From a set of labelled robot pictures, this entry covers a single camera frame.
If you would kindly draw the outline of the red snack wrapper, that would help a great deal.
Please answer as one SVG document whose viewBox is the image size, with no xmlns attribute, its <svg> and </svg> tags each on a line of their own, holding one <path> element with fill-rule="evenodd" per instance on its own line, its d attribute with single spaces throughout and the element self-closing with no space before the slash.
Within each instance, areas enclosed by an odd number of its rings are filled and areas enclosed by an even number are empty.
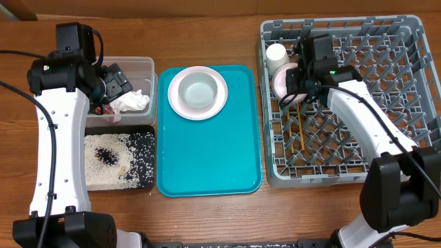
<svg viewBox="0 0 441 248">
<path fill-rule="evenodd" d="M 107 121 L 111 123 L 115 123 L 118 121 L 117 117 L 115 117 L 115 111 L 110 105 L 96 107 L 90 114 L 90 118 L 93 121 Z"/>
</svg>

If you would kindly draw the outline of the wooden chopstick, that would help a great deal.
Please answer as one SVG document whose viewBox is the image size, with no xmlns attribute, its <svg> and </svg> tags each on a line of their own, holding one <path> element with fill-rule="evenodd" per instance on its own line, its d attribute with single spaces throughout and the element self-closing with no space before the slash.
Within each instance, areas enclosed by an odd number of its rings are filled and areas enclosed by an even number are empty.
<svg viewBox="0 0 441 248">
<path fill-rule="evenodd" d="M 291 154 L 294 154 L 294 146 L 293 146 L 293 142 L 291 141 L 291 138 L 292 138 L 291 125 L 292 125 L 292 120 L 291 120 L 291 117 L 290 117 L 290 112 L 288 110 L 288 112 L 287 112 L 287 127 L 288 127 L 288 129 L 287 130 L 288 130 L 289 137 L 288 137 L 288 141 L 287 142 L 288 142 Z"/>
<path fill-rule="evenodd" d="M 300 113 L 300 104 L 296 104 L 296 110 L 297 110 L 297 118 L 298 118 L 298 128 L 299 128 L 299 134 L 300 134 L 300 144 L 301 144 L 301 150 L 305 150 L 305 140 L 303 136 L 303 129 L 302 129 L 302 119 L 301 119 L 301 113 Z"/>
</svg>

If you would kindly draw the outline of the white napkin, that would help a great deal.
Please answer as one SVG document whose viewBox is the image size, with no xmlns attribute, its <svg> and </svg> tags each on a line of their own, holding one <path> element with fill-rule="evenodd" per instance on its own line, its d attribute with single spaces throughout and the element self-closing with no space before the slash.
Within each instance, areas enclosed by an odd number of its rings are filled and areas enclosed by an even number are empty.
<svg viewBox="0 0 441 248">
<path fill-rule="evenodd" d="M 148 95 L 142 94 L 141 90 L 128 92 L 110 103 L 110 107 L 114 112 L 141 111 L 144 110 L 150 98 Z"/>
</svg>

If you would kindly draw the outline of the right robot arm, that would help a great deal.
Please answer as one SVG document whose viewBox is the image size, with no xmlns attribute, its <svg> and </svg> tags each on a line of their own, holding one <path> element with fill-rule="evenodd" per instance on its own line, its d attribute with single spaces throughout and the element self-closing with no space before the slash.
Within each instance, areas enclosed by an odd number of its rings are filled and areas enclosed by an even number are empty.
<svg viewBox="0 0 441 248">
<path fill-rule="evenodd" d="M 408 236 L 438 214 L 440 153 L 418 147 L 371 97 L 360 73 L 340 66 L 327 34 L 301 39 L 298 65 L 287 71 L 284 108 L 299 94 L 320 100 L 347 127 L 369 162 L 360 193 L 360 214 L 332 233 L 328 247 L 391 247 L 391 238 Z"/>
</svg>

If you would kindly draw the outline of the pink bowl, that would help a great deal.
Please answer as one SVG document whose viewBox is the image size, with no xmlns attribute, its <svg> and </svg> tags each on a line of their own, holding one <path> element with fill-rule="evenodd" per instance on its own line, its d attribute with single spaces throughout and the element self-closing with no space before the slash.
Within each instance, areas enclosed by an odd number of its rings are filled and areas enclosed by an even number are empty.
<svg viewBox="0 0 441 248">
<path fill-rule="evenodd" d="M 276 95 L 276 98 L 278 100 L 281 100 L 282 97 L 287 95 L 287 86 L 286 86 L 287 70 L 294 69 L 297 67 L 298 67 L 297 63 L 288 63 L 288 64 L 285 64 L 285 65 L 281 66 L 280 68 L 278 68 L 276 70 L 276 72 L 274 73 L 274 75 L 272 77 L 271 86 L 272 86 L 273 93 Z M 299 94 L 291 103 L 299 103 L 299 102 L 303 101 L 306 98 L 306 96 L 307 96 L 306 94 Z M 284 100 L 284 103 L 287 103 L 293 97 L 294 97 L 294 95 L 288 96 Z"/>
</svg>

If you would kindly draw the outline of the pale green paper cup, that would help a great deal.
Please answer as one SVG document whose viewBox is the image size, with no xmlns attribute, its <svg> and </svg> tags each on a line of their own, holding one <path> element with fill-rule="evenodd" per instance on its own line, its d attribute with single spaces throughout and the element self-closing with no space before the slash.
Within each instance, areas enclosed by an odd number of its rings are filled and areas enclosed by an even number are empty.
<svg viewBox="0 0 441 248">
<path fill-rule="evenodd" d="M 287 51 L 282 44 L 275 43 L 270 45 L 266 49 L 265 54 L 267 57 L 267 70 L 270 76 L 273 76 L 280 67 L 289 63 Z"/>
</svg>

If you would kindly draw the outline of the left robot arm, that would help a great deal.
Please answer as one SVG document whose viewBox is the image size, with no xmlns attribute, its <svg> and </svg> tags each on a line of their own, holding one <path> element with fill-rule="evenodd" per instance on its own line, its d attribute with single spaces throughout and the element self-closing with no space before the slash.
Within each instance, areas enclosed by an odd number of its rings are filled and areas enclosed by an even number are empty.
<svg viewBox="0 0 441 248">
<path fill-rule="evenodd" d="M 141 232 L 117 229 L 109 214 L 91 210 L 85 182 L 89 113 L 130 92 L 117 64 L 103 64 L 103 40 L 88 25 L 56 26 L 57 48 L 28 70 L 26 98 L 39 120 L 37 179 L 29 216 L 12 227 L 22 247 L 148 247 Z"/>
</svg>

